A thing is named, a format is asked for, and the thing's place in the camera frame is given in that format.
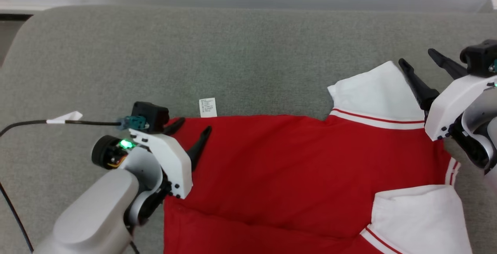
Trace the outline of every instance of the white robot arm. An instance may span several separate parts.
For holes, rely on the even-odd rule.
[[[425,112],[425,131],[433,141],[453,137],[497,193],[497,40],[465,48],[460,60],[467,68],[435,49],[428,54],[454,79],[441,94],[424,84],[404,59],[399,60]]]
[[[165,196],[185,198],[193,183],[191,173],[210,135],[207,127],[199,141],[185,151],[168,135],[184,122],[164,128],[167,109],[137,102],[140,130],[129,129],[134,142],[102,137],[92,161],[110,169],[57,219],[52,233],[36,254],[119,254],[130,245],[133,230],[142,226]],[[163,111],[162,117],[156,113]]]

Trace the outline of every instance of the gray couch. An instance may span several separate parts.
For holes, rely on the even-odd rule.
[[[497,38],[497,15],[81,6],[48,10],[20,29],[0,70],[0,127],[78,110],[113,121],[138,100],[199,116],[216,97],[218,115],[293,114],[324,119],[326,87],[403,57],[431,87],[451,78],[426,50],[453,59]],[[58,215],[105,171],[90,161],[112,127],[32,125],[0,140],[0,180],[36,245]],[[463,163],[462,198],[474,253],[497,251],[497,197],[453,141]],[[0,202],[0,253],[27,247]],[[163,249],[158,210],[136,232],[142,253]]]

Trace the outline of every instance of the white label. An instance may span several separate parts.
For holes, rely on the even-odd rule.
[[[217,117],[216,98],[198,100],[202,118]]]
[[[66,120],[80,120],[83,117],[79,111],[73,111],[55,119],[47,120],[47,124],[65,124]]]

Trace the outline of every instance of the black cable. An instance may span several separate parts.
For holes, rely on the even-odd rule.
[[[9,196],[7,196],[7,192],[3,189],[2,183],[0,183],[0,191],[2,192],[3,197],[7,201],[7,204],[9,205],[10,211],[12,211],[12,214],[16,218],[17,224],[19,225],[19,228],[21,229],[21,232],[23,233],[24,239],[26,240],[26,243],[30,249],[30,252],[34,252],[33,245],[31,244],[30,237],[28,237],[28,234],[26,233],[26,229],[23,226],[23,223],[19,219],[19,215],[16,212],[16,209],[14,208],[14,205],[12,205],[12,202],[9,199]]]
[[[131,241],[129,243],[129,245],[131,245],[131,248],[133,249],[133,251],[135,252],[135,254],[140,254],[140,252],[138,251],[138,248],[136,247],[135,243],[133,241]]]
[[[35,125],[35,124],[46,124],[46,123],[47,123],[47,120],[32,120],[32,121],[13,123],[13,124],[10,124],[7,127],[5,127],[5,129],[3,129],[0,132],[0,137],[5,135],[5,133],[8,130],[15,128],[15,127],[18,127],[20,125]],[[120,122],[94,122],[94,121],[77,121],[77,120],[66,120],[65,123],[66,124],[79,124],[79,125],[121,125]],[[7,201],[7,205],[9,205],[10,211],[12,212],[14,217],[16,218],[17,224],[19,225],[19,228],[21,229],[21,232],[23,233],[24,239],[26,240],[26,243],[30,249],[30,252],[31,253],[34,252],[33,246],[32,246],[31,241],[30,241],[30,237],[28,237],[28,234],[26,233],[26,229],[24,228],[24,225],[21,222],[21,219],[19,218],[19,215],[16,212],[14,205],[12,205],[12,202],[10,201],[10,198],[7,195],[7,192],[3,188],[2,183],[0,183],[0,191],[2,192],[2,195],[5,198],[5,201]],[[135,250],[136,253],[139,253],[138,249],[136,249],[136,245],[134,245],[133,242],[131,242],[131,243],[132,243],[131,247],[133,248],[133,250]]]
[[[0,132],[0,137],[3,136],[8,130],[10,130],[14,127],[20,126],[20,125],[34,125],[34,124],[46,124],[46,123],[47,123],[47,120],[32,120],[32,121],[13,123],[13,124],[10,124],[7,127],[5,127],[5,129],[3,129]]]
[[[94,121],[66,120],[66,124],[80,124],[80,125],[121,125],[121,122],[94,122]]]

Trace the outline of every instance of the shirt sleeve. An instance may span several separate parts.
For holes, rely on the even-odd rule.
[[[451,185],[377,193],[362,232],[384,254],[470,254],[461,200]]]
[[[401,71],[388,61],[328,87],[330,115],[386,129],[420,129],[424,113]]]

